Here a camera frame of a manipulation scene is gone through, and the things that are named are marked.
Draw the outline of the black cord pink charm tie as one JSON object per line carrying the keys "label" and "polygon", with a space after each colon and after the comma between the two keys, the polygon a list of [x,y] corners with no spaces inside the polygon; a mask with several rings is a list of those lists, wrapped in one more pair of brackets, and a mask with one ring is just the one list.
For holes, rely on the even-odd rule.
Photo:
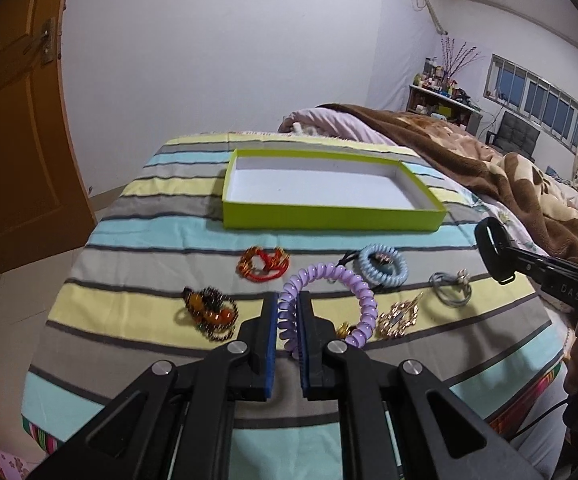
{"label": "black cord pink charm tie", "polygon": [[[394,260],[383,252],[375,252],[369,256],[370,263],[382,272],[392,272],[394,270]],[[350,250],[346,252],[339,260],[338,264],[353,270],[355,273],[363,276],[361,266],[359,265],[359,250]],[[371,284],[373,292],[385,292],[387,289],[382,284]]]}

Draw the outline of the brown patterned blanket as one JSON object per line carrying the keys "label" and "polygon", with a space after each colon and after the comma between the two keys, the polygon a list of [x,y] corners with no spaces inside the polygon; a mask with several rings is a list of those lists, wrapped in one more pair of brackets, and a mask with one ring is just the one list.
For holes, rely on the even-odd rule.
{"label": "brown patterned blanket", "polygon": [[347,113],[479,195],[504,204],[548,255],[578,264],[578,209],[558,183],[517,152],[498,154],[450,122],[407,112],[328,104]]}

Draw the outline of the black chair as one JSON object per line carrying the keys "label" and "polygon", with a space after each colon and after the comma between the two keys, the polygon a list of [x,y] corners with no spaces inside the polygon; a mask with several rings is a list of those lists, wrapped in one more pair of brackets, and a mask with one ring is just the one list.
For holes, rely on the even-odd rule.
{"label": "black chair", "polygon": [[485,143],[503,155],[518,153],[532,162],[539,133],[529,122],[506,110],[497,131],[486,134]]}

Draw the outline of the striped bed sheet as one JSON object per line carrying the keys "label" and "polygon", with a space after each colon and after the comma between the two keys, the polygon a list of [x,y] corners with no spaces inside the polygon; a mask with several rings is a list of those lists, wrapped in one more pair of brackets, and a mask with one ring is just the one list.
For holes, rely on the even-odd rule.
{"label": "striped bed sheet", "polygon": [[[435,232],[223,226],[231,153],[331,151],[398,160],[446,208]],[[482,200],[410,148],[289,134],[167,142],[94,229],[42,330],[21,414],[45,479],[548,479],[566,426],[563,344],[522,275],[490,276]],[[363,276],[338,264],[359,250]],[[392,272],[369,261],[394,260]],[[385,292],[373,292],[382,284]],[[266,402],[227,398],[208,354],[278,296]],[[369,358],[369,396],[303,396],[297,299]],[[406,335],[380,313],[419,302]]]}

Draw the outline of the window with bars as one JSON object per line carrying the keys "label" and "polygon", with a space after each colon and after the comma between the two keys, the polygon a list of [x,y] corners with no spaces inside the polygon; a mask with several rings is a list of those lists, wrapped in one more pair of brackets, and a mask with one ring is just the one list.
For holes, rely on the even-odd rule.
{"label": "window with bars", "polygon": [[576,153],[578,101],[546,79],[493,54],[483,96]]}

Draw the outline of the cluttered wooden shelf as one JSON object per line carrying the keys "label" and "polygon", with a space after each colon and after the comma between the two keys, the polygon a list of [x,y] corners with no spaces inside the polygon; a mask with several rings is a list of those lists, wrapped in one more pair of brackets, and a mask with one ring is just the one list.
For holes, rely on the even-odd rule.
{"label": "cluttered wooden shelf", "polygon": [[454,79],[446,77],[436,58],[426,58],[423,71],[414,77],[409,86],[406,110],[444,119],[474,136],[482,120],[479,107]]}

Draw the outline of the lime green shallow box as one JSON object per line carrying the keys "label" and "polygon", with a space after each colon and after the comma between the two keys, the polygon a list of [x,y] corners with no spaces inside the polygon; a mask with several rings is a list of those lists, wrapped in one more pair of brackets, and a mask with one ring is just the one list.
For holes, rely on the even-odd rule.
{"label": "lime green shallow box", "polygon": [[435,232],[446,208],[403,162],[331,151],[231,153],[230,230]]}

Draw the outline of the dried branch bouquet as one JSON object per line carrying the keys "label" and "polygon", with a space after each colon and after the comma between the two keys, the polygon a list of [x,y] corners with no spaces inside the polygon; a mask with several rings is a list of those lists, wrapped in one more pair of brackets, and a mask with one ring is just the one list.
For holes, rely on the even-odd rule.
{"label": "dried branch bouquet", "polygon": [[447,79],[454,79],[460,70],[481,58],[481,52],[475,44],[459,42],[448,35],[441,37],[441,53]]}

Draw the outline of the pink quilt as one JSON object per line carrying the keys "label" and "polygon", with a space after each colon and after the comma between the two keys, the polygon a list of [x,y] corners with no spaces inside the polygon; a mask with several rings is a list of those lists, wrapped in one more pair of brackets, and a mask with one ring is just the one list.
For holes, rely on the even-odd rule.
{"label": "pink quilt", "polygon": [[278,131],[396,146],[394,141],[370,128],[359,118],[324,107],[303,108],[289,113],[283,118]]}

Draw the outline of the orange wooden door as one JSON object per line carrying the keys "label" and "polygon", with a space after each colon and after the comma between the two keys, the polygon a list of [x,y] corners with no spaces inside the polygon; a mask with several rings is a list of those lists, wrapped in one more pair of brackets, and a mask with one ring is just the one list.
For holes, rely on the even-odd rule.
{"label": "orange wooden door", "polygon": [[[0,273],[82,246],[95,226],[62,88],[66,0],[0,0]],[[57,55],[22,51],[57,18]]]}

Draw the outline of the door hinge latch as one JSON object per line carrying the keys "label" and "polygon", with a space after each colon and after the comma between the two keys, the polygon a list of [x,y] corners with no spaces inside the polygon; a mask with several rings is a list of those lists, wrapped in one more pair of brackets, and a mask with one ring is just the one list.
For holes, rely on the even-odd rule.
{"label": "door hinge latch", "polygon": [[57,18],[52,16],[42,24],[22,54],[38,56],[42,65],[53,63],[57,55],[57,38]]}

